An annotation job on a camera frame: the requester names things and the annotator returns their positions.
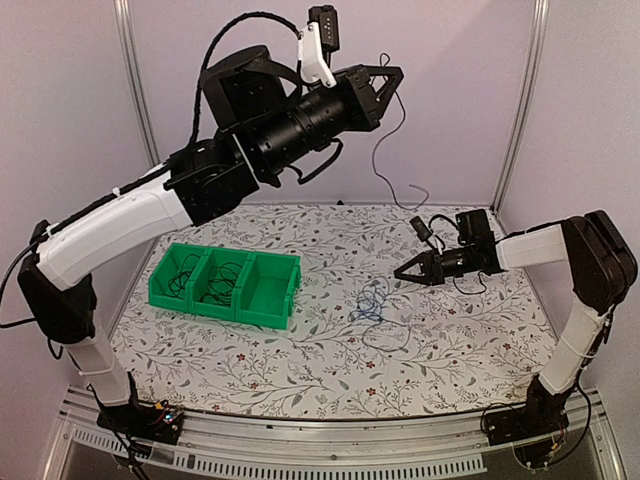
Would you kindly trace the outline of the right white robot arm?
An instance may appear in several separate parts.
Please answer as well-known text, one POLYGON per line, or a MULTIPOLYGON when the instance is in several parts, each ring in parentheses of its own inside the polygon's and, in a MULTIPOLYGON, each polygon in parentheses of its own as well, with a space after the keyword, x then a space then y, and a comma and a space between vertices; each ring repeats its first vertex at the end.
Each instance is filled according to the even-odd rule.
POLYGON ((602 210, 549 222, 497 239, 482 209, 455 217, 458 245, 431 245, 398 267, 396 279, 426 286, 469 273, 487 276, 565 262, 573 305, 560 340, 530 388, 557 398, 572 391, 579 373, 607 342, 615 309, 638 277, 629 246, 602 210))

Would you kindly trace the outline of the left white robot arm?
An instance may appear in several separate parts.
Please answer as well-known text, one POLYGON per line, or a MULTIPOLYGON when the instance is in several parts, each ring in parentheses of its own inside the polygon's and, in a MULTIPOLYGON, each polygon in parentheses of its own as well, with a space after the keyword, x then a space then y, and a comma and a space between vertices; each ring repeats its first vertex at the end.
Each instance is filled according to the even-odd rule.
POLYGON ((267 47, 205 60, 196 100, 216 123, 141 178, 67 219, 35 228, 18 273, 40 330, 62 345, 111 419, 128 434, 148 426, 132 376, 115 358, 93 314, 92 272, 151 239, 234 210, 262 185, 345 132, 375 130, 403 80, 397 66, 357 64, 307 71, 274 61, 267 47))

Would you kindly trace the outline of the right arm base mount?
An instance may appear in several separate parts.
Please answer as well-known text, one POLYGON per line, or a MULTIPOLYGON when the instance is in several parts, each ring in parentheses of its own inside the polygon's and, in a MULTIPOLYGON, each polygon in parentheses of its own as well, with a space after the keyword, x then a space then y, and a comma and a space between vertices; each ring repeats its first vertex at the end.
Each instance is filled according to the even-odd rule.
POLYGON ((518 463, 528 470, 547 468, 566 441, 569 420, 563 408, 550 416, 535 407, 492 403, 481 414, 480 429, 491 446, 512 446, 518 463))

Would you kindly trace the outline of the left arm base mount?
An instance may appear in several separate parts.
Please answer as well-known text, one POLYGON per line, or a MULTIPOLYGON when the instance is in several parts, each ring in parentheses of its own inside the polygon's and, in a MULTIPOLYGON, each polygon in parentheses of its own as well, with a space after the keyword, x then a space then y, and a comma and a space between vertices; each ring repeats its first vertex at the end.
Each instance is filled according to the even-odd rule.
POLYGON ((153 406, 127 404, 105 407, 98 403, 97 424, 134 439, 176 445, 184 423, 184 408, 166 400, 153 406))

